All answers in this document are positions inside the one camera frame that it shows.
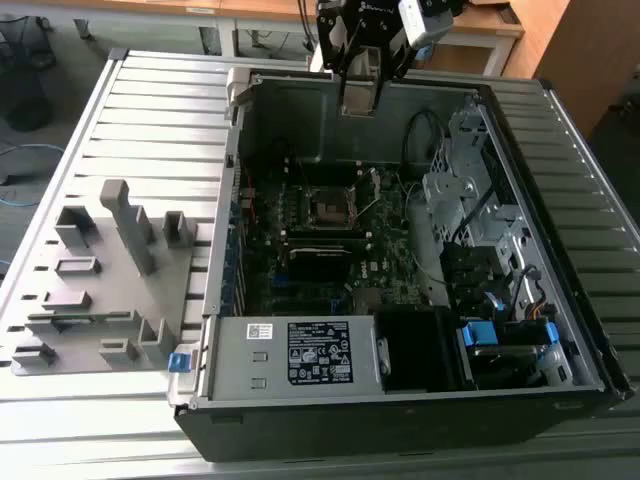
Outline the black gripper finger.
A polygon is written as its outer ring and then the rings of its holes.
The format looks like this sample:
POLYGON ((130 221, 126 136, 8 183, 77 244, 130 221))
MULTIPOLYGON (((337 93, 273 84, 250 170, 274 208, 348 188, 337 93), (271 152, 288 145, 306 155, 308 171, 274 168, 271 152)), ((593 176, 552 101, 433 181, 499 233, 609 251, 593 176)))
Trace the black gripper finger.
POLYGON ((350 106, 350 100, 347 95, 347 80, 349 77, 349 71, 351 68, 351 64, 355 57, 355 51, 352 47, 347 47, 344 52, 344 56, 342 58, 340 67, 339 67, 339 103, 340 110, 343 116, 350 116, 352 114, 352 109, 350 106))
POLYGON ((373 78, 373 97, 370 114, 374 115, 379 107, 386 86, 396 77, 398 63, 389 49, 373 49, 370 53, 370 74, 373 78))

